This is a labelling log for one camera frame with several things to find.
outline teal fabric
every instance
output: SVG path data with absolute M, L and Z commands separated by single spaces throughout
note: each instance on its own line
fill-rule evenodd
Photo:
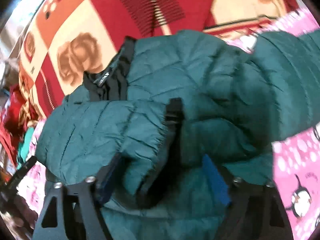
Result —
M 17 169 L 20 169 L 21 166 L 26 162 L 26 158 L 29 153 L 29 146 L 32 139 L 32 135 L 35 129 L 33 127 L 29 127 L 24 136 L 23 143 L 19 143 L 18 145 L 18 153 L 17 153 Z
M 127 80 L 128 101 L 88 103 L 83 86 L 67 96 L 48 118 L 36 156 L 58 180 L 76 183 L 134 134 L 139 143 L 123 152 L 133 159 L 123 181 L 132 195 L 159 160 L 142 145 L 159 136 L 149 132 L 153 123 L 158 127 L 163 106 L 180 97 L 185 121 L 175 185 L 151 209 L 129 209 L 115 194 L 101 211 L 115 240 L 212 240 L 224 209 L 211 196 L 203 155 L 250 183 L 272 179 L 271 142 L 320 121 L 320 31 L 261 34 L 252 54 L 194 31 L 139 40 Z M 135 119 L 136 109 L 144 121 Z

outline penguin print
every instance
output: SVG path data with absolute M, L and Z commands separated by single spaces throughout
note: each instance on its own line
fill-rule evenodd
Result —
M 285 210 L 287 211 L 291 210 L 295 215 L 295 217 L 302 218 L 307 214 L 312 200 L 311 200 L 311 195 L 307 190 L 307 188 L 301 185 L 300 179 L 297 176 L 297 174 L 295 174 L 295 176 L 298 180 L 298 188 L 292 194 L 292 197 L 291 197 L 292 205 L 286 208 Z

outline quilted jacket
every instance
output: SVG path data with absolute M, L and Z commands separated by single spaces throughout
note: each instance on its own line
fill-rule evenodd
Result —
M 116 196 L 101 209 L 115 240 L 210 239 L 224 218 L 201 168 L 204 154 L 247 182 L 272 179 L 271 142 L 320 121 L 320 31 L 296 38 L 261 34 L 252 54 L 194 31 L 136 42 L 127 101 L 90 102 L 80 86 L 48 118 L 36 156 L 72 184 L 119 150 L 131 158 L 122 180 L 134 195 L 159 163 L 156 142 L 170 98 L 181 98 L 178 178 L 150 209 Z

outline pink fabric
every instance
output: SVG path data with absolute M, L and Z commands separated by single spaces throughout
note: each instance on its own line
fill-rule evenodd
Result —
M 46 120 L 40 120 L 35 128 L 35 131 L 33 132 L 27 159 L 32 155 L 35 155 L 37 142 L 42 132 L 45 121 Z M 45 196 L 45 170 L 45 166 L 43 166 L 40 162 L 36 162 L 36 165 L 21 181 L 20 184 L 23 185 L 23 187 L 19 188 L 19 195 L 24 197 L 30 209 L 36 211 L 38 214 L 40 214 L 43 207 Z
M 297 9 L 297 12 L 290 12 L 284 17 L 279 18 L 274 23 L 268 25 L 267 27 L 258 29 L 256 33 L 263 33 L 268 31 L 285 31 L 295 36 L 300 36 L 304 33 L 311 33 L 318 28 L 319 25 L 311 12 L 307 8 L 300 8 Z M 239 47 L 248 53 L 251 52 L 251 49 L 254 46 L 254 43 L 249 41 L 250 44 L 248 44 L 246 39 L 243 38 L 226 42 L 227 44 Z
M 274 180 L 295 240 L 306 240 L 319 223 L 320 143 L 310 128 L 273 143 Z

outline metal screw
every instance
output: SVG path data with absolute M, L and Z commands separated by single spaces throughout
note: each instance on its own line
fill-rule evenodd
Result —
M 62 187 L 62 182 L 57 182 L 53 186 L 54 188 L 61 188 Z
M 89 176 L 85 179 L 85 182 L 86 183 L 91 183 L 91 182 L 94 182 L 96 180 L 96 177 L 95 176 Z
M 242 178 L 240 178 L 240 177 L 234 177 L 233 182 L 235 182 L 235 183 L 241 183 L 241 182 L 242 182 Z
M 273 184 L 272 181 L 269 181 L 267 184 L 266 184 L 267 187 L 274 187 L 275 185 Z

